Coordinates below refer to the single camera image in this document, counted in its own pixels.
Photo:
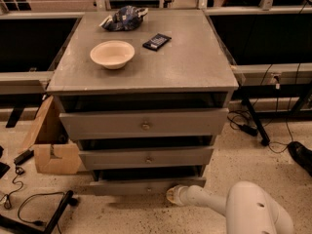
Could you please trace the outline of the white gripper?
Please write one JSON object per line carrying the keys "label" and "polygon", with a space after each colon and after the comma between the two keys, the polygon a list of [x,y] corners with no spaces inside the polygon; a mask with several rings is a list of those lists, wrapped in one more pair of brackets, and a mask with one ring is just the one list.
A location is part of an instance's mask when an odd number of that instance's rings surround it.
{"label": "white gripper", "polygon": [[187,192],[188,192],[188,186],[184,186],[184,185],[176,185],[172,188],[169,188],[166,192],[166,195],[174,195],[173,196],[166,196],[167,200],[176,206],[189,206],[190,205],[190,201],[188,200],[188,196],[187,196]]}

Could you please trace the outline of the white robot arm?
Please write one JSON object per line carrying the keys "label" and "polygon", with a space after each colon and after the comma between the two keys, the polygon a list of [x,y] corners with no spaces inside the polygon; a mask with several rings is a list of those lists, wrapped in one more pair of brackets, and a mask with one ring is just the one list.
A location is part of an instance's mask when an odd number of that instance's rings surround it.
{"label": "white robot arm", "polygon": [[166,197],[181,207],[205,207],[223,215],[227,234],[294,234],[290,214],[252,182],[235,183],[225,197],[198,185],[174,186],[167,191]]}

